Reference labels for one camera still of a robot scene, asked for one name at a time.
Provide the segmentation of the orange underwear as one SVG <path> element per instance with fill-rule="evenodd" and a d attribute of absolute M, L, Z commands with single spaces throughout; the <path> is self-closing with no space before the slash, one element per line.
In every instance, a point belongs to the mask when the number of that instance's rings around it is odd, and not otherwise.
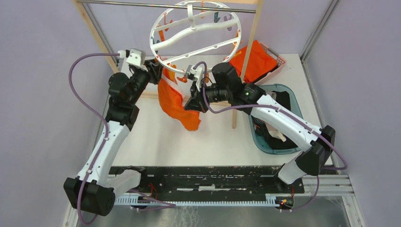
<path fill-rule="evenodd" d="M 178 86 L 174 72 L 166 68 L 162 70 L 157 93 L 159 105 L 164 113 L 178 120 L 186 130 L 198 130 L 201 123 L 200 113 L 184 109 L 184 94 Z"/>

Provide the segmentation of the white round clip hanger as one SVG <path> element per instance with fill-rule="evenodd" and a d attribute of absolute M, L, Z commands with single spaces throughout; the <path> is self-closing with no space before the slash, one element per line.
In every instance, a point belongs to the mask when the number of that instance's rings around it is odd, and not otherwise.
<path fill-rule="evenodd" d="M 222 62 L 230 61 L 239 49 L 242 26 L 235 12 L 218 11 L 221 19 L 214 23 L 216 11 L 195 10 L 192 7 L 223 7 L 221 2 L 184 0 L 176 5 L 187 9 L 166 9 L 150 30 L 151 53 L 163 66 L 171 69 L 174 64 L 194 57 L 220 54 Z"/>

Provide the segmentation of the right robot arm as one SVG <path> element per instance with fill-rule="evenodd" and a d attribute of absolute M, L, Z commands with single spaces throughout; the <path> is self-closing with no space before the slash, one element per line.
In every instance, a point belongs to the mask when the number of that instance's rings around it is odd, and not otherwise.
<path fill-rule="evenodd" d="M 279 193 L 287 192 L 292 183 L 306 175 L 318 176 L 334 151 L 335 129 L 327 125 L 320 128 L 292 113 L 254 83 L 245 83 L 228 62 L 215 65 L 211 72 L 215 82 L 206 85 L 206 63 L 189 66 L 185 77 L 192 80 L 191 96 L 185 110 L 216 113 L 211 103 L 227 101 L 224 110 L 237 109 L 271 125 L 293 141 L 301 153 L 284 164 L 273 180 Z"/>

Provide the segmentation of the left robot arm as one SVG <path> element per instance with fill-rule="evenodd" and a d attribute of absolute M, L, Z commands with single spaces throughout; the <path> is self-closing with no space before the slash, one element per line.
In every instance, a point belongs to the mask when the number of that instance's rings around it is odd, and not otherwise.
<path fill-rule="evenodd" d="M 108 81 L 109 107 L 102 118 L 102 137 L 90 158 L 75 178 L 67 178 L 63 188 L 73 208 L 99 216 L 112 210 L 117 198 L 135 189 L 144 192 L 149 185 L 143 169 L 129 167 L 113 178 L 109 172 L 116 154 L 131 132 L 139 115 L 136 102 L 149 83 L 157 84 L 163 67 L 156 60 L 146 60 L 144 68 L 129 66 L 131 75 L 113 74 Z"/>

